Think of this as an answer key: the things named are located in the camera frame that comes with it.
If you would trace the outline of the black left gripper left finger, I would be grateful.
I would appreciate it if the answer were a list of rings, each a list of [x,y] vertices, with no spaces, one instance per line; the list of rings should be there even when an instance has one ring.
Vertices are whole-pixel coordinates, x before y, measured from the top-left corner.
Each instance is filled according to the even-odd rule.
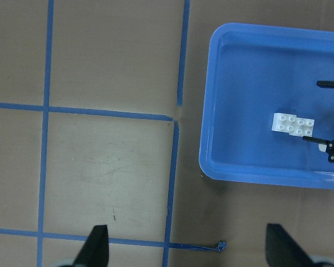
[[[109,264],[109,234],[107,225],[92,228],[72,266],[107,267]]]

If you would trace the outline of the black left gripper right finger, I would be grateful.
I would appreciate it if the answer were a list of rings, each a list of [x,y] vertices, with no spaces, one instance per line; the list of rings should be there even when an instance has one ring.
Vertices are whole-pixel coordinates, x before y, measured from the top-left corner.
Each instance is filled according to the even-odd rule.
[[[268,266],[313,266],[311,258],[280,224],[267,224],[266,261]]]

